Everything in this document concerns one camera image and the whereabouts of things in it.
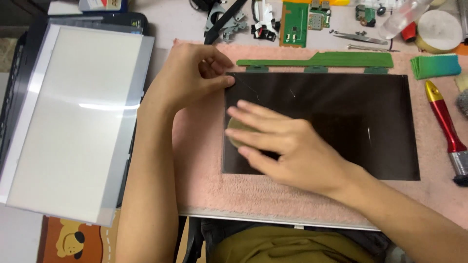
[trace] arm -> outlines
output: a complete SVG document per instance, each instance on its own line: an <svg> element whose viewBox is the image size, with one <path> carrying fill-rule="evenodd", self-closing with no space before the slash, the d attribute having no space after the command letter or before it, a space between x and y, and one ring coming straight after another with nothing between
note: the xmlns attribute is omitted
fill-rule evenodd
<svg viewBox="0 0 468 263"><path fill-rule="evenodd" d="M117 263L172 262L178 213L172 123L190 102L234 84L232 62L213 46L174 47L137 112L132 161L117 234Z"/></svg>
<svg viewBox="0 0 468 263"><path fill-rule="evenodd" d="M466 230L343 159L309 122L243 101L229 108L228 114L262 133L227 129L227 136L281 155L276 161L251 147L238 149L252 167L273 180L359 211L416 262L468 258Z"/></svg>

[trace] green sponge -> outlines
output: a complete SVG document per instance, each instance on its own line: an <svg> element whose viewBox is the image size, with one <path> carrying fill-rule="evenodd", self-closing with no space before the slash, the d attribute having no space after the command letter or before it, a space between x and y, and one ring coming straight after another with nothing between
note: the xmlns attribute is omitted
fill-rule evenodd
<svg viewBox="0 0 468 263"><path fill-rule="evenodd" d="M417 56L410 61L411 69L417 80L452 76L461 73L458 55L456 54Z"/></svg>

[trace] clear plastic bottle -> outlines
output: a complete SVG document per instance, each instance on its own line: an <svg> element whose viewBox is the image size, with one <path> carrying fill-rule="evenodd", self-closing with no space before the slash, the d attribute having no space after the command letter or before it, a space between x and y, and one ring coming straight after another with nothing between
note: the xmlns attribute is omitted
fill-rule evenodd
<svg viewBox="0 0 468 263"><path fill-rule="evenodd" d="M426 12L433 0L406 0L379 28L383 39L392 39Z"/></svg>

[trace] pink fuzzy towel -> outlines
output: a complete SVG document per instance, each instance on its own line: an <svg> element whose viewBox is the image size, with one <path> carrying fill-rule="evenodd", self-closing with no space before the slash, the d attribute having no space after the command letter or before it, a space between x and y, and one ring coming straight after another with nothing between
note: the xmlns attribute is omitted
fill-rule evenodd
<svg viewBox="0 0 468 263"><path fill-rule="evenodd" d="M309 59L317 50L287 47L219 44L232 61L238 59ZM410 59L420 54L392 53L389 74L407 74L411 93L421 181L385 181L388 185L468 228L468 189L453 182L447 142L429 106L424 80L415 80ZM463 69L468 57L459 57ZM271 72L302 72L302 67L270 67ZM235 66L233 72L245 71ZM363 68L331 67L329 72L362 73ZM447 103L458 135L468 143L468 120L456 109L458 95L453 77L431 79ZM179 211L224 212L258 219L326 222L371 226L357 212L328 198L272 182L263 175L221 174L224 99L223 91L177 113L173 127L176 190Z"/></svg>

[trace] green pcb strip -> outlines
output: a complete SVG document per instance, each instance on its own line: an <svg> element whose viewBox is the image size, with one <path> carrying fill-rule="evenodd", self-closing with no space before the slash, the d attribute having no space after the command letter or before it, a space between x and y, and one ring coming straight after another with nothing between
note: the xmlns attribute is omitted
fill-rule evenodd
<svg viewBox="0 0 468 263"><path fill-rule="evenodd" d="M283 2L280 46L306 47L309 4Z"/></svg>
<svg viewBox="0 0 468 263"><path fill-rule="evenodd" d="M390 53L376 52L323 52L308 60L240 59L238 66L380 66L393 67Z"/></svg>

